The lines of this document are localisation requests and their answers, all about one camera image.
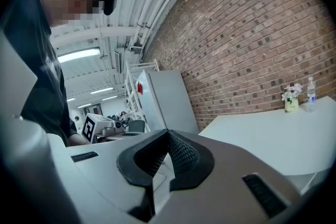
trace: water bottle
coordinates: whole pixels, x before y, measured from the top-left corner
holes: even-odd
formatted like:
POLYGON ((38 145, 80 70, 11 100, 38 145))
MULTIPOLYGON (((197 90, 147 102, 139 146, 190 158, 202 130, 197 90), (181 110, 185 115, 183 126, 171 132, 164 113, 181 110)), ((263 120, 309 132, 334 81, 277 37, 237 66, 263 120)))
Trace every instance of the water bottle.
POLYGON ((315 110, 315 83, 313 82, 313 77, 308 78, 307 96, 307 111, 313 112, 315 110))

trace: brick wall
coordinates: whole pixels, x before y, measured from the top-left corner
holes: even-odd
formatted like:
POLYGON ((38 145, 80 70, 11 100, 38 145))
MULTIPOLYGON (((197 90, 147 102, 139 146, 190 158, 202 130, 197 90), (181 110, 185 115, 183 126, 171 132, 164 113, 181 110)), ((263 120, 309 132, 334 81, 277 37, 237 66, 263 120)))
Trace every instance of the brick wall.
POLYGON ((217 115, 283 108, 284 87, 309 76, 318 97, 336 99, 335 31, 322 0, 178 0, 144 56, 153 58, 180 70, 200 130, 217 115))

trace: desk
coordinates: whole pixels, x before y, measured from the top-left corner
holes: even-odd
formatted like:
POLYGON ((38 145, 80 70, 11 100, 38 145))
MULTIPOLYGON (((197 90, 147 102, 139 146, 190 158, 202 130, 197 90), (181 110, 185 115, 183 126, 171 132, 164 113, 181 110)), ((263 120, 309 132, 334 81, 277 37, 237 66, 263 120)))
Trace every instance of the desk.
POLYGON ((336 156, 336 102, 316 101, 297 111, 283 109, 218 116, 200 135, 240 146, 283 175, 313 174, 330 168, 336 156))

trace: red sticker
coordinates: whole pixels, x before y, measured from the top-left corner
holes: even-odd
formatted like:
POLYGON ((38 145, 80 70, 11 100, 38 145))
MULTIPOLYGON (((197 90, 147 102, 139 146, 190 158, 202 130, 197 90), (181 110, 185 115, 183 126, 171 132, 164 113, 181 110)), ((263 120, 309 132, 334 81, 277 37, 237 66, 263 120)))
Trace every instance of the red sticker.
POLYGON ((142 85, 140 82, 138 82, 138 93, 142 94, 142 85))

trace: person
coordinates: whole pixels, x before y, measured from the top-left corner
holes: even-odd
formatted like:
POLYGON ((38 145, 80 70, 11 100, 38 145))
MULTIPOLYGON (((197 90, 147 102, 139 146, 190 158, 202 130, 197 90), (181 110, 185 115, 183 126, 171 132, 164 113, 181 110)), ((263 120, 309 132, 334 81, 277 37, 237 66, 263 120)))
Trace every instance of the person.
POLYGON ((79 116, 75 116, 75 127, 77 129, 77 133, 82 132, 83 122, 82 120, 79 120, 79 116))
POLYGON ((121 116, 120 116, 120 121, 121 124, 125 127, 128 126, 128 122, 129 122, 130 118, 128 117, 128 114, 125 111, 121 112, 121 116))
POLYGON ((97 13, 102 0, 12 0, 1 27, 18 55, 37 76, 21 116, 59 135, 66 146, 88 144, 69 117, 64 76, 49 37, 51 27, 97 13))

